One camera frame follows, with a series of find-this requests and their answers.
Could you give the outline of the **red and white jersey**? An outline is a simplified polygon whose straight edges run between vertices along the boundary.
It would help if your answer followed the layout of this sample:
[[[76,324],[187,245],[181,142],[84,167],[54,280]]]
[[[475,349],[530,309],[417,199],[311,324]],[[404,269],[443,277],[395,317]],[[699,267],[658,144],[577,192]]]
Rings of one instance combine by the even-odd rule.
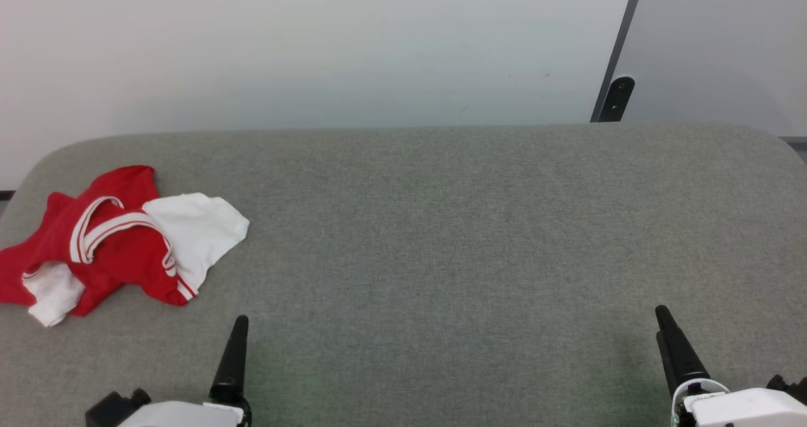
[[[162,197],[154,176],[150,166],[121,167],[77,197],[52,192],[38,228],[0,250],[0,304],[26,307],[52,327],[126,285],[173,306],[197,297],[250,220],[221,197]]]

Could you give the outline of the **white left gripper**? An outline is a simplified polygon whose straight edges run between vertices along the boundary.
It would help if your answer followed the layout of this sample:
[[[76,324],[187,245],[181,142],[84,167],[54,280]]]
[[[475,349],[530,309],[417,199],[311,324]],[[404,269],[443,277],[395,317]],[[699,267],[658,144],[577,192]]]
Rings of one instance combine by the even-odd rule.
[[[248,316],[238,316],[209,390],[211,402],[145,404],[119,427],[252,427],[252,412],[244,396],[249,329]]]

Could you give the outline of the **grey fabric sofa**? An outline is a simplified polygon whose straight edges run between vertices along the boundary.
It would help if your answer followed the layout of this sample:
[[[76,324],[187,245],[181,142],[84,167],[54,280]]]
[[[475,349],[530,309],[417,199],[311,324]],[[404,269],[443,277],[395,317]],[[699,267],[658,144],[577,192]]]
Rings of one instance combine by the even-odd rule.
[[[807,165],[726,124],[151,134],[52,152],[0,218],[149,165],[247,238],[173,307],[125,287],[42,327],[0,305],[0,427],[84,427],[109,392],[207,398],[237,315],[268,427],[654,427],[666,305],[732,389],[807,376]]]

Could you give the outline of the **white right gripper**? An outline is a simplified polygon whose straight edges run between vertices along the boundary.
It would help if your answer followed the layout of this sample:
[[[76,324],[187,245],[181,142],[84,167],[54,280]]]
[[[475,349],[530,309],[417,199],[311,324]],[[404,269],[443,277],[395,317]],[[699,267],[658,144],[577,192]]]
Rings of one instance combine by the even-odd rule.
[[[730,392],[709,379],[669,308],[658,305],[654,312],[656,342],[672,397],[670,427],[807,427],[807,406],[785,392],[766,387]]]

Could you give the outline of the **dark thin wall strip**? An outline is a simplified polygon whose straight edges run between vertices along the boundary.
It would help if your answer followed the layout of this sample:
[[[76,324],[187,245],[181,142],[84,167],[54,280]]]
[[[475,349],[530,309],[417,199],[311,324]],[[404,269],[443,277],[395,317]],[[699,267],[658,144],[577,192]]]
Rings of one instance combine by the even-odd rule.
[[[601,83],[600,91],[598,93],[595,106],[593,109],[593,114],[591,114],[590,122],[596,123],[596,115],[599,113],[600,108],[603,104],[603,99],[605,99],[605,95],[609,89],[609,85],[615,79],[620,78],[622,76],[629,76],[628,74],[623,74],[622,76],[617,76],[616,71],[618,67],[618,62],[620,60],[620,56],[622,56],[623,47],[625,45],[629,28],[633,22],[634,14],[636,13],[636,9],[638,7],[638,2],[640,0],[628,0],[624,15],[622,17],[622,21],[620,22],[620,28],[617,32],[617,37],[613,45],[613,50],[611,56],[609,57],[608,64],[605,71],[605,76],[603,77],[603,81]]]

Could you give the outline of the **black wall bracket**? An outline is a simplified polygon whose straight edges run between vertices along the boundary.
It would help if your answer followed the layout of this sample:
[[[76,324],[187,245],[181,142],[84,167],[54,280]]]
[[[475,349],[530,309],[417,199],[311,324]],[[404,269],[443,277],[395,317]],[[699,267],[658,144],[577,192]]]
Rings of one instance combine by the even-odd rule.
[[[595,122],[620,122],[635,85],[635,80],[630,76],[622,76],[611,82]]]

